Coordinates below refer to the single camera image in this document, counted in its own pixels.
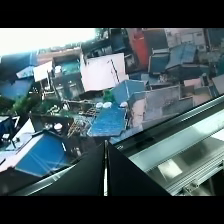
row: dark triangular panel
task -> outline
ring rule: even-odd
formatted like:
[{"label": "dark triangular panel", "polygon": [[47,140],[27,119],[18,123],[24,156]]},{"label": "dark triangular panel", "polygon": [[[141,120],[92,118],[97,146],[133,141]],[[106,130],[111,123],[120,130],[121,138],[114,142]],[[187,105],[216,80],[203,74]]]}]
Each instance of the dark triangular panel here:
[{"label": "dark triangular panel", "polygon": [[59,180],[35,195],[103,195],[104,160],[103,143]]},{"label": "dark triangular panel", "polygon": [[108,154],[108,195],[170,196],[141,169],[110,143]]}]

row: sky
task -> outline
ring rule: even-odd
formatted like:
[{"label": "sky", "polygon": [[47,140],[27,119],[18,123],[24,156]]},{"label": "sky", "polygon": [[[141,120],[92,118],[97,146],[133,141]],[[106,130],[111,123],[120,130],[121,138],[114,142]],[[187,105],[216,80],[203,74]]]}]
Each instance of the sky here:
[{"label": "sky", "polygon": [[0,56],[22,53],[95,37],[95,28],[0,28]]}]

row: white wall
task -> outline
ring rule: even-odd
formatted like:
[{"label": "white wall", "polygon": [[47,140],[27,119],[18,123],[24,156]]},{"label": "white wall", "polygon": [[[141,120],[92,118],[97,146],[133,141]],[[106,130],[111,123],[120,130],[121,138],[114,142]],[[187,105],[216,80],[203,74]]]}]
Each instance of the white wall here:
[{"label": "white wall", "polygon": [[125,74],[124,53],[87,59],[86,65],[81,56],[80,70],[85,92],[108,89],[119,84],[111,59],[117,70],[119,82],[129,79],[129,76]]}]

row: white building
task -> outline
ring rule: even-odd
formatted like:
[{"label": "white building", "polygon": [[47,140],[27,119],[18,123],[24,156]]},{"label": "white building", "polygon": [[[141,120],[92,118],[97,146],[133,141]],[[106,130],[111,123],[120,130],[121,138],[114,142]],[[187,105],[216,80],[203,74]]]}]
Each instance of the white building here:
[{"label": "white building", "polygon": [[181,43],[193,43],[200,52],[206,51],[203,28],[165,28],[169,48]]}]

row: bright white sky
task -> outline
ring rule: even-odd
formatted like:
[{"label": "bright white sky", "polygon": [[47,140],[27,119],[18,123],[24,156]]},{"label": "bright white sky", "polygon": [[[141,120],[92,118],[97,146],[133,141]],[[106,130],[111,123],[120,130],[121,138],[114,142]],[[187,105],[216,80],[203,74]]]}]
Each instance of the bright white sky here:
[{"label": "bright white sky", "polygon": [[85,42],[95,28],[0,28],[0,56]]}]

